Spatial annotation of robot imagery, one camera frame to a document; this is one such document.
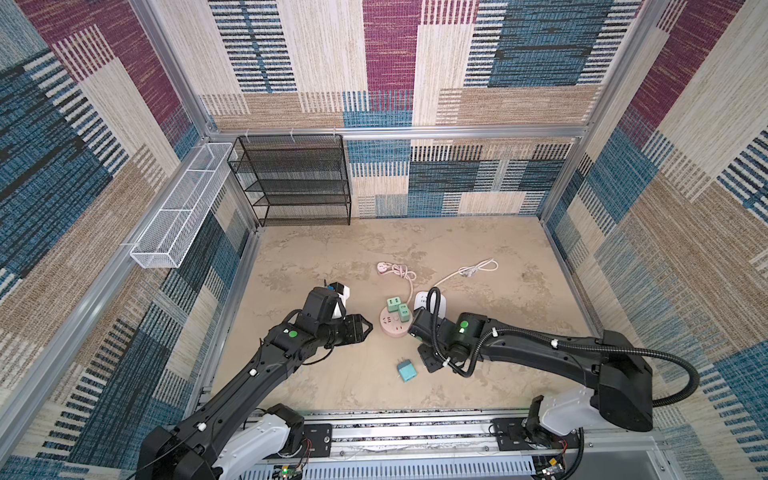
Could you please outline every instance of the white mesh shelf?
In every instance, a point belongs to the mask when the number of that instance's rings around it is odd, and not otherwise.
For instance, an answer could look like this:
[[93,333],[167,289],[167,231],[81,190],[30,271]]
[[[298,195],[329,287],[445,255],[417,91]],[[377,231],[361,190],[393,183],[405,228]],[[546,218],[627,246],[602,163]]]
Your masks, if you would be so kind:
[[205,144],[131,249],[142,268],[178,268],[237,159],[232,144]]

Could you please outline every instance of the striped fabric wall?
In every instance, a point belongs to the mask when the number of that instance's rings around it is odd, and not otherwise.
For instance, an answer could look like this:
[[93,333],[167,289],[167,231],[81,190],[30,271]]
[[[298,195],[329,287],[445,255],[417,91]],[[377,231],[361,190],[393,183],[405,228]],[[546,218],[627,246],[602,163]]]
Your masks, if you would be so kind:
[[[0,0],[0,45],[2,404],[197,132],[127,0]],[[134,269],[0,478],[127,476],[183,414],[245,219],[222,192],[183,268]]]
[[127,0],[0,0],[0,405],[197,133]]
[[222,129],[579,123],[641,0],[158,0]]
[[347,141],[352,216],[537,215],[573,139]]
[[767,78],[768,2],[673,0],[548,221],[596,322],[700,370],[654,410],[697,480],[768,478]]
[[[155,5],[212,122],[248,130],[584,123],[641,3]],[[536,214],[564,159],[537,149],[570,143],[350,141],[352,216]]]
[[128,476],[144,437],[184,417],[248,235],[225,187],[181,268],[134,267],[0,479]]

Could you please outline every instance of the black wire mesh shelf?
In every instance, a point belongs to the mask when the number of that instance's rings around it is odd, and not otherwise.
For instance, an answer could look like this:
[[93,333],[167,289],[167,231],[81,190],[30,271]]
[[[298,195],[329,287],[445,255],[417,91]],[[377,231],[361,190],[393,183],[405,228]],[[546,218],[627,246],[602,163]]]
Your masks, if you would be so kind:
[[239,137],[230,162],[262,227],[349,225],[352,197],[339,135]]

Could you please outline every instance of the round pink power strip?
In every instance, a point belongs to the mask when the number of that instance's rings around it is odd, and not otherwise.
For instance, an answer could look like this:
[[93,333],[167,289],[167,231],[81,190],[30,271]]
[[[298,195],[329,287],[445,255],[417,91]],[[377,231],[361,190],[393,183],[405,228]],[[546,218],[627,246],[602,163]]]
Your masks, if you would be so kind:
[[401,322],[399,313],[390,313],[387,311],[386,307],[384,307],[382,314],[379,316],[379,323],[381,323],[384,333],[395,338],[408,335],[408,329],[411,327],[411,323],[413,323],[413,313],[410,309],[408,310],[408,313],[408,321]]

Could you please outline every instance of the vent grille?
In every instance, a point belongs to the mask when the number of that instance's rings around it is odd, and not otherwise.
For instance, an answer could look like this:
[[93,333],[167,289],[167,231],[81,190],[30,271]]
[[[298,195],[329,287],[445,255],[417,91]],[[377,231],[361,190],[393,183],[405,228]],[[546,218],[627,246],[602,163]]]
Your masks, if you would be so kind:
[[[243,480],[270,480],[279,465],[256,465]],[[337,461],[312,463],[304,469],[306,480],[357,480],[411,478],[499,478],[535,473],[530,455],[495,455],[493,459],[420,458],[388,461]]]

